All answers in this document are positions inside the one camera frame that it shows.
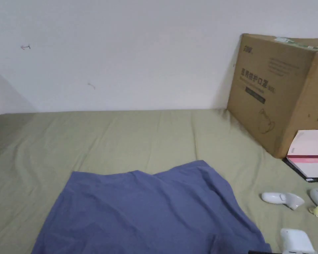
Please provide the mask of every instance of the white wall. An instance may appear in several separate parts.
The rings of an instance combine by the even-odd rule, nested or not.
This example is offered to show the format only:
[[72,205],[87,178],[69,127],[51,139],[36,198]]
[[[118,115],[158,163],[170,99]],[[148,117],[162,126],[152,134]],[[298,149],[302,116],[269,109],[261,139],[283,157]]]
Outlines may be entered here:
[[318,1],[0,0],[0,113],[226,107],[244,32],[318,37]]

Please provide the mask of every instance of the pink book cover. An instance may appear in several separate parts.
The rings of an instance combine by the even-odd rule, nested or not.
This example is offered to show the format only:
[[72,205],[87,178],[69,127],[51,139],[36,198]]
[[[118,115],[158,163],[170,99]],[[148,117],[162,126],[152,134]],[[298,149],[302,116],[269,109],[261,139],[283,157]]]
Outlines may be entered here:
[[318,178],[318,130],[298,131],[287,159],[307,178]]

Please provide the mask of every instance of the green bed sheet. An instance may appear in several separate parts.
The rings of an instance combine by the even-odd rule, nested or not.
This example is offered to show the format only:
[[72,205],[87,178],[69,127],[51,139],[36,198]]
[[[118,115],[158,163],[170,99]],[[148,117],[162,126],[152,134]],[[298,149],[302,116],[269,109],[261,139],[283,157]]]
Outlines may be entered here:
[[[226,110],[60,112],[0,115],[0,253],[30,253],[72,171],[157,173],[203,159],[232,186],[273,251],[281,228],[307,232],[318,251],[318,218],[306,183],[268,154]],[[291,192],[296,211],[260,199]]]

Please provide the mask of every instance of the black book edge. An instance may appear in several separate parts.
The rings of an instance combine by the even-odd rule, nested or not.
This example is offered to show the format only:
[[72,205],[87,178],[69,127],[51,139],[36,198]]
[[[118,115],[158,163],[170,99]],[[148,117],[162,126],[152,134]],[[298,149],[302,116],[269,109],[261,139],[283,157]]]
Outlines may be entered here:
[[289,166],[291,169],[293,169],[297,174],[299,174],[306,182],[308,183],[317,183],[318,178],[313,178],[313,177],[306,177],[298,168],[296,168],[287,158],[282,159],[284,163]]

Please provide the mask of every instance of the bed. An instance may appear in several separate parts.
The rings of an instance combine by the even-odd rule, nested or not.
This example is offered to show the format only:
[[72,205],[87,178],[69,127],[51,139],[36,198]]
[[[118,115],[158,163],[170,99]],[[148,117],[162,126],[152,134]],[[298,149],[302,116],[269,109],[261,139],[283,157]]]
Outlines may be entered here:
[[[281,228],[307,232],[318,251],[318,218],[306,183],[268,154],[226,110],[103,111],[0,115],[0,253],[32,251],[72,171],[154,174],[205,160],[232,186],[272,250]],[[292,211],[263,202],[267,191],[292,192]]]

